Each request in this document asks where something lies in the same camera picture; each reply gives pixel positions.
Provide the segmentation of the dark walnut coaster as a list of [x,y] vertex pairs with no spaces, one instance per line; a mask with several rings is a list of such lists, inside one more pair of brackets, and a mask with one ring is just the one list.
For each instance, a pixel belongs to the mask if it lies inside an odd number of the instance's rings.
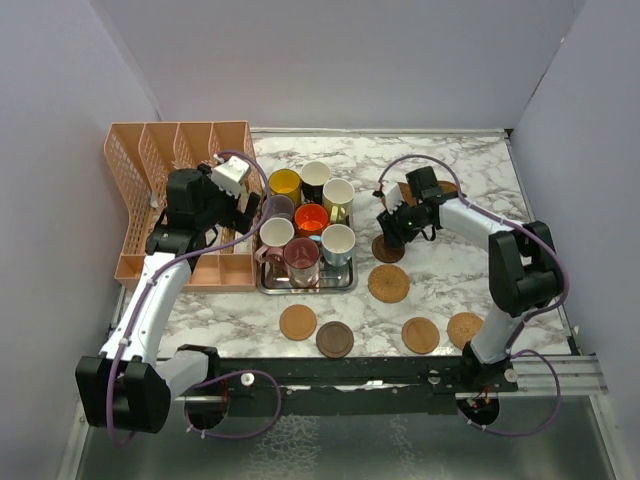
[[393,264],[400,261],[405,255],[405,247],[388,248],[385,246],[384,235],[378,235],[371,244],[374,257],[383,263]]
[[318,350],[328,358],[343,358],[354,345],[352,330],[344,323],[331,321],[322,325],[316,335]]

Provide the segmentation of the brown ringed wooden coaster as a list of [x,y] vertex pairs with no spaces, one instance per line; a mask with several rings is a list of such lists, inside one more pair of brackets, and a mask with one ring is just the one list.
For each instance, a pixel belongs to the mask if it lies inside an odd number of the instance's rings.
[[405,199],[406,199],[406,204],[408,206],[415,206],[416,205],[416,200],[414,199],[414,197],[411,194],[411,190],[410,187],[407,183],[404,182],[394,182],[394,183],[390,183],[388,185],[386,185],[385,187],[389,187],[392,186],[395,183],[402,183],[402,189],[403,189],[403,193],[405,195]]

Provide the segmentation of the dark walnut front coaster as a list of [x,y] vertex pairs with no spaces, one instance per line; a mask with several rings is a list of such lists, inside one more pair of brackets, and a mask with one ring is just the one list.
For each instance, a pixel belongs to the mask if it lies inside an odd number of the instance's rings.
[[343,358],[354,345],[352,330],[344,323],[331,321],[322,325],[316,335],[318,350],[328,358]]

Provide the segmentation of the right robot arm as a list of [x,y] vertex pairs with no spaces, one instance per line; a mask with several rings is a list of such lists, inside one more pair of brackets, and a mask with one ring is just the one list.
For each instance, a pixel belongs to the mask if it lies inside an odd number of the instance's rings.
[[399,186],[380,185],[373,192],[384,205],[377,221],[387,249],[400,249],[418,235],[433,241],[445,229],[488,255],[493,305],[479,332],[465,343],[459,367],[461,383],[481,391],[506,365],[525,324],[550,310],[568,286],[549,227],[540,221],[518,223],[500,217],[474,204],[460,188],[444,191],[431,167],[408,173],[406,181],[413,204]]

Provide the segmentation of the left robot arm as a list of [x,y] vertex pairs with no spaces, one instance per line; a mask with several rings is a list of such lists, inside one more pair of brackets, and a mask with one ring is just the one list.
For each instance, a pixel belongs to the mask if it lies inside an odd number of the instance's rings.
[[166,206],[145,245],[143,270],[131,301],[96,356],[80,358],[75,379],[87,422],[130,433],[157,433],[172,402],[190,388],[206,395],[221,371],[209,347],[187,346],[158,361],[159,344],[174,304],[201,256],[220,250],[208,232],[224,227],[248,239],[261,194],[239,206],[244,181],[256,163],[236,154],[211,167],[171,172]]

